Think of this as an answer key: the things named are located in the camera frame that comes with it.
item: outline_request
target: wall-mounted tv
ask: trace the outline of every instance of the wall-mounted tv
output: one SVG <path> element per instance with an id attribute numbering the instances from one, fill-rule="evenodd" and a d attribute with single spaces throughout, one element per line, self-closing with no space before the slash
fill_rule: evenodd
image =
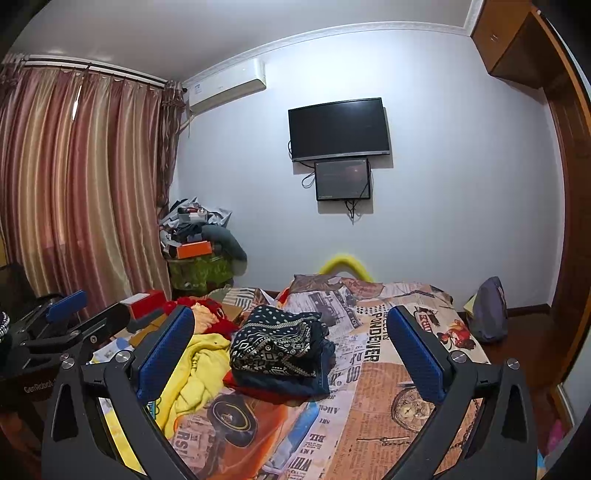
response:
<path id="1" fill-rule="evenodd" d="M 305 106 L 288 116 L 293 161 L 390 153 L 381 98 Z"/>

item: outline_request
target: small monitor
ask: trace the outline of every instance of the small monitor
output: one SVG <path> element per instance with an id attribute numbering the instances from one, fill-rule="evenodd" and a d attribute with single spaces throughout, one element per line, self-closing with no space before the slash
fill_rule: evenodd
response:
<path id="1" fill-rule="evenodd" d="M 371 198 L 367 158 L 316 162 L 316 200 Z"/>

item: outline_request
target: wooden cabinet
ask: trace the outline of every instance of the wooden cabinet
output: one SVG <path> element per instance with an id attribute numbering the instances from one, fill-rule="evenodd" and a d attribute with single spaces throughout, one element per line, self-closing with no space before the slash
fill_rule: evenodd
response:
<path id="1" fill-rule="evenodd" d="M 564 173 L 564 244 L 552 317 L 558 384 L 591 325 L 591 107 L 561 40 L 529 2 L 486 0 L 472 35 L 487 71 L 543 88 Z"/>
<path id="2" fill-rule="evenodd" d="M 489 73 L 493 73 L 529 13 L 527 1 L 488 0 L 485 3 L 472 38 Z"/>

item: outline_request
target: ceiling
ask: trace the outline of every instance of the ceiling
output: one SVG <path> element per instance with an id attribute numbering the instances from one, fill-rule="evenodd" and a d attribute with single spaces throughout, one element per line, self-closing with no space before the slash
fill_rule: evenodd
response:
<path id="1" fill-rule="evenodd" d="M 364 22 L 463 27 L 471 0 L 51 0 L 12 50 L 186 80 L 281 38 Z"/>

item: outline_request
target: air conditioner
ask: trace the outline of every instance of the air conditioner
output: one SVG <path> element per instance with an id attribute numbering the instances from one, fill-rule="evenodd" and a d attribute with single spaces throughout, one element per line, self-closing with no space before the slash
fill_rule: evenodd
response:
<path id="1" fill-rule="evenodd" d="M 198 115 L 266 88 L 263 62 L 260 59 L 248 60 L 191 85 L 189 88 L 191 113 Z"/>

